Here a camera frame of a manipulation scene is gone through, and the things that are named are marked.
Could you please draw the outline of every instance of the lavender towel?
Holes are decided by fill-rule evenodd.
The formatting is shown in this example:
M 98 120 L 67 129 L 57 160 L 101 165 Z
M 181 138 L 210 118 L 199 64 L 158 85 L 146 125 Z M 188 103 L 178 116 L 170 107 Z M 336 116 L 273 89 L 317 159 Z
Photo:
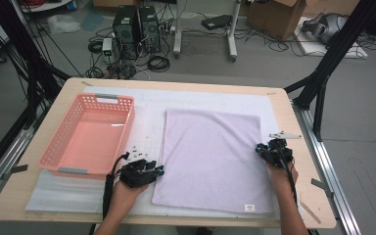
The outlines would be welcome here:
M 272 188 L 263 160 L 258 116 L 168 109 L 164 176 L 152 202 L 225 212 L 273 212 Z

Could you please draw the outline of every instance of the pink plastic basket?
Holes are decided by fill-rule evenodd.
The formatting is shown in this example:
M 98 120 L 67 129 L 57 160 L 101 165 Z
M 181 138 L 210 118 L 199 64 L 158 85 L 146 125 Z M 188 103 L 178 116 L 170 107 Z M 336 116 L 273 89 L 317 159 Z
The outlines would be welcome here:
M 62 176 L 105 178 L 125 152 L 134 117 L 132 97 L 77 95 L 39 166 Z

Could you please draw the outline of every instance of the concrete floor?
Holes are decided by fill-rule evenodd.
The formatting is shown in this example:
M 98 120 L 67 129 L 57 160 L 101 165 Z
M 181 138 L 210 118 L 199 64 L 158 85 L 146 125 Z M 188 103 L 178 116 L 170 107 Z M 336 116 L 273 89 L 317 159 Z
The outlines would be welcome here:
M 83 10 L 70 14 L 80 23 L 89 17 L 89 12 Z M 184 23 L 195 25 L 196 21 L 191 19 Z M 112 20 L 101 19 L 95 29 L 57 34 L 53 38 L 80 73 L 84 73 L 89 68 L 88 38 L 111 24 Z M 55 66 L 77 75 L 49 38 L 43 38 Z M 319 57 L 297 57 L 291 50 L 275 52 L 259 36 L 247 42 L 238 39 L 236 45 L 238 59 L 232 63 L 225 38 L 184 34 L 179 59 L 174 59 L 171 53 L 168 55 L 170 69 L 165 73 L 147 73 L 155 81 L 286 87 L 309 75 L 321 60 Z M 289 46 L 300 53 L 297 44 Z M 367 60 L 344 59 L 330 78 L 322 137 L 361 233 L 376 234 L 376 50 L 364 50 L 368 54 Z M 148 76 L 138 72 L 133 79 L 146 80 Z M 298 94 L 294 92 L 290 97 L 295 98 Z M 0 64 L 0 140 L 25 106 L 26 100 L 13 66 L 9 62 Z M 77 223 L 0 221 L 0 234 L 86 234 L 89 227 L 89 224 Z M 193 234 L 193 231 L 192 228 L 181 230 L 181 234 Z M 319 232 L 344 234 L 340 225 Z M 278 229 L 268 229 L 266 234 L 280 233 Z

